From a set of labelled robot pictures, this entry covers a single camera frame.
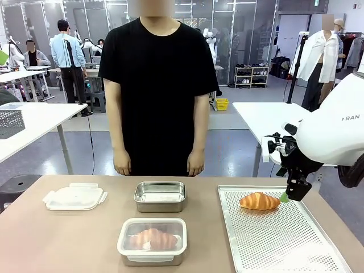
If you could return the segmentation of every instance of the stool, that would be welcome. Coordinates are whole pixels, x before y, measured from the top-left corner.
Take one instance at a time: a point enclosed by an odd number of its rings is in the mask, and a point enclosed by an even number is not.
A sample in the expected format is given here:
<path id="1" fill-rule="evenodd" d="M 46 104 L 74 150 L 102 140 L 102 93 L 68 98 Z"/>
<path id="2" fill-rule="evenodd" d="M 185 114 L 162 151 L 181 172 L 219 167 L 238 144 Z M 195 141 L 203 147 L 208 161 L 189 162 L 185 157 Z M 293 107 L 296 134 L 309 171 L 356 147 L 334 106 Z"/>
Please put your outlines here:
<path id="1" fill-rule="evenodd" d="M 41 175 L 14 176 L 0 186 L 0 213 L 4 211 L 6 203 L 14 202 L 23 192 L 36 182 Z"/>
<path id="2" fill-rule="evenodd" d="M 91 111 L 93 111 L 93 108 L 96 108 L 96 110 L 100 110 L 102 113 L 106 112 L 105 107 L 105 92 L 98 92 L 98 93 L 88 93 L 90 95 L 90 102 L 91 102 Z M 94 106 L 93 102 L 95 98 L 98 98 L 98 101 L 100 103 L 100 106 Z"/>

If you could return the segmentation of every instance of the man's left hand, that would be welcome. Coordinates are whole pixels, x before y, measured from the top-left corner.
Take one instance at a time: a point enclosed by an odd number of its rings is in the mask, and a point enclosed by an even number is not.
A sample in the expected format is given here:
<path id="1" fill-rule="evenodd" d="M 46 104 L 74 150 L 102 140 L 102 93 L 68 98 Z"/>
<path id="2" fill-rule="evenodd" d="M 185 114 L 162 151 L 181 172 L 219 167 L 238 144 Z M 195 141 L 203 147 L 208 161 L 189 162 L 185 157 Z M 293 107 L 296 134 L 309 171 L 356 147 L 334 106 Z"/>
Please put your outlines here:
<path id="1" fill-rule="evenodd" d="M 205 155 L 203 150 L 192 150 L 187 160 L 188 176 L 196 176 L 204 170 Z"/>

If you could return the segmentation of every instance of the man's right hand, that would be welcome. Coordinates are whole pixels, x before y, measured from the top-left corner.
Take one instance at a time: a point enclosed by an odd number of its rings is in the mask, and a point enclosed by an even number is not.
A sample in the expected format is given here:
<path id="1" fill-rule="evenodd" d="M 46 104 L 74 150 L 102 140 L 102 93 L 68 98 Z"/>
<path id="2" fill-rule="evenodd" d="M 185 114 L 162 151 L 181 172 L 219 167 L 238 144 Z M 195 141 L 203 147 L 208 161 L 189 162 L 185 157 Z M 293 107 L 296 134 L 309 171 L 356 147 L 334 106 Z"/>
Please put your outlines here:
<path id="1" fill-rule="evenodd" d="M 121 175 L 130 175 L 131 161 L 126 150 L 114 150 L 114 168 Z"/>

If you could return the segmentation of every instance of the wire basket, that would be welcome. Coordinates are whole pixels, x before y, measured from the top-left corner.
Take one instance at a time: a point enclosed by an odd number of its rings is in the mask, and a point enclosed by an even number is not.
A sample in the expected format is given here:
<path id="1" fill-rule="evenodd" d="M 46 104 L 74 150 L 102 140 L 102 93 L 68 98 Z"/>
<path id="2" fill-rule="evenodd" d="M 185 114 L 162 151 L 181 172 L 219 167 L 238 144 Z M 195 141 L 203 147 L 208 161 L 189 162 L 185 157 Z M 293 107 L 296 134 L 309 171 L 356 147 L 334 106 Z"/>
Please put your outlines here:
<path id="1" fill-rule="evenodd" d="M 229 100 L 227 98 L 217 98 L 216 104 L 218 111 L 226 111 L 228 109 Z"/>
<path id="2" fill-rule="evenodd" d="M 7 139 L 25 129 L 21 110 L 0 110 L 0 139 Z"/>

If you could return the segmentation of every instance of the white robot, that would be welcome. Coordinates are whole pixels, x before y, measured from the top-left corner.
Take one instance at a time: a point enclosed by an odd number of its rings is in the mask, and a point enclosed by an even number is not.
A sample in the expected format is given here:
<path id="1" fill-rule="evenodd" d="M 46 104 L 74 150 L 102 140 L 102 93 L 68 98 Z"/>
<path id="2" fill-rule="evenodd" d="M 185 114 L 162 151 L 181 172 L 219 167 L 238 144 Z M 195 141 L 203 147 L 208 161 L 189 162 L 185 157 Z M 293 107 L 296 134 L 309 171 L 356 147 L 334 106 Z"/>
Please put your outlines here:
<path id="1" fill-rule="evenodd" d="M 210 32 L 208 28 L 205 28 L 204 30 L 204 37 L 206 39 L 206 42 L 209 44 L 212 60 L 214 62 L 214 65 L 216 65 L 216 52 L 215 52 L 216 37 L 213 37 L 213 33 Z"/>
<path id="2" fill-rule="evenodd" d="M 9 55 L 4 65 L 10 67 L 19 66 L 19 70 L 24 70 L 24 55 L 21 54 L 20 50 L 16 46 L 20 42 L 14 41 L 12 36 L 9 36 L 8 43 L 1 45 L 1 50 Z"/>
<path id="3" fill-rule="evenodd" d="M 288 171 L 286 194 L 301 201 L 311 189 L 307 175 L 325 164 L 338 166 L 340 182 L 357 187 L 364 178 L 364 58 L 361 69 L 345 77 L 320 108 L 295 124 L 288 133 L 262 139 L 263 161 L 280 152 L 283 174 Z"/>
<path id="4" fill-rule="evenodd" d="M 101 46 L 99 46 L 99 45 L 95 45 L 90 39 L 88 39 L 88 38 L 85 38 L 83 41 L 82 41 L 82 39 L 81 39 L 81 36 L 80 36 L 80 34 L 78 33 L 78 31 L 77 30 L 75 30 L 75 38 L 78 40 L 78 42 L 80 43 L 80 47 L 82 48 L 82 49 L 86 49 L 86 48 L 91 48 L 91 50 L 93 51 L 93 52 L 96 52 L 96 51 L 98 51 L 98 52 L 102 52 L 102 47 Z"/>

